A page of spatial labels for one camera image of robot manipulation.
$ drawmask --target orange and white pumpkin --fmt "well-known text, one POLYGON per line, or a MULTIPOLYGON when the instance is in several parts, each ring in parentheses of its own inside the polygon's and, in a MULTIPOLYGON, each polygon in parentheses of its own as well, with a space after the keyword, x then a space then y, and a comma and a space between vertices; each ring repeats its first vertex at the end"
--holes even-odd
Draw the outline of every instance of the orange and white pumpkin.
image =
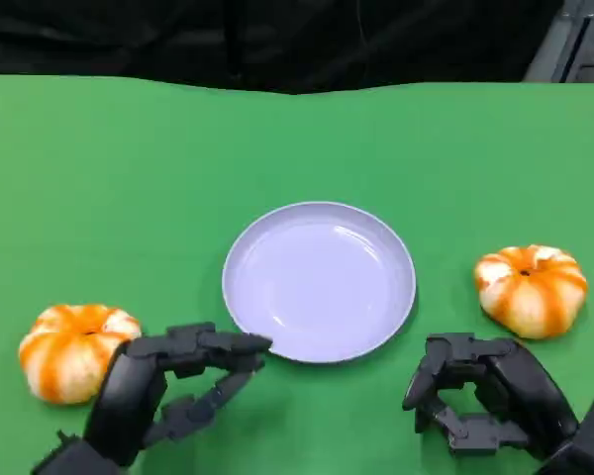
POLYGON ((506 247, 475 266, 482 308, 522 338, 567 332, 587 295, 576 260, 555 247, 506 247))
POLYGON ((56 305, 42 312, 20 343, 20 364, 38 398, 83 403, 99 391, 117 346, 137 336, 139 323, 121 309, 56 305))

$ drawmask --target table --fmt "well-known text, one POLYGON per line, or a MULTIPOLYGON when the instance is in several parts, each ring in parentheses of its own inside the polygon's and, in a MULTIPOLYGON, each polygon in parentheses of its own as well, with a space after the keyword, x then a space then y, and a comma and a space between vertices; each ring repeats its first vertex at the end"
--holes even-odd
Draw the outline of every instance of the table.
MULTIPOLYGON (((428 333, 506 333, 471 269, 510 244, 569 249, 590 281, 566 336, 529 347, 579 417, 594 397, 594 85, 427 84, 288 97, 113 78, 0 77, 0 473, 28 473, 87 407, 28 394, 20 338, 54 303, 102 302, 151 333, 234 326, 220 275, 238 233, 302 200, 370 211, 408 244, 414 317, 342 366, 270 357, 206 431, 139 475, 529 473, 505 449, 452 459, 401 401, 428 333)), ((171 382, 167 399, 217 376, 171 382)), ((470 391, 452 395, 475 409, 470 391)))

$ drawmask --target decorative pumpkin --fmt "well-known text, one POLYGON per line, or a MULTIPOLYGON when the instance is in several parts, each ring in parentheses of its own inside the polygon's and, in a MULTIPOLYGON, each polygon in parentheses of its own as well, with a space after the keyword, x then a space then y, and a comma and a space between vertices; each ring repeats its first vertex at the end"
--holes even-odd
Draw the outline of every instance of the decorative pumpkin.
POLYGON ((99 391, 117 346, 137 336, 139 323, 123 310, 57 305, 42 312, 20 343, 20 364, 38 398, 83 403, 99 391))
POLYGON ((555 247, 506 247, 475 266, 482 308, 522 338, 567 332, 585 302, 587 280, 574 258, 555 247))

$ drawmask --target plate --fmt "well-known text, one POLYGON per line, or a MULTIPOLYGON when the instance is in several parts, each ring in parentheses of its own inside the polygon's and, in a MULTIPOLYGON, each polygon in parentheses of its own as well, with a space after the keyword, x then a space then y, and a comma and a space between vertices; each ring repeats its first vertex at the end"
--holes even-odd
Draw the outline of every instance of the plate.
POLYGON ((365 355, 403 325, 416 294, 407 247, 375 216, 341 203, 297 203, 252 223, 223 269, 223 296, 245 333, 302 362, 365 355))

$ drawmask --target small pumpkin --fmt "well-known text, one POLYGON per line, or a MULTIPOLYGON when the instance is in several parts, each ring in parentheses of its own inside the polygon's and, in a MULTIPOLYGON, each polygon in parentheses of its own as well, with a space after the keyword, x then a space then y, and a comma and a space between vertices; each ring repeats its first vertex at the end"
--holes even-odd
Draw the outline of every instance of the small pumpkin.
POLYGON ((55 404, 88 401, 99 391, 110 358, 139 323, 105 305, 56 305, 42 312, 20 343, 20 365, 31 392, 55 404))
POLYGON ((482 308, 522 338, 567 332, 587 295, 587 280, 569 253, 556 247, 505 247, 475 266, 482 308))

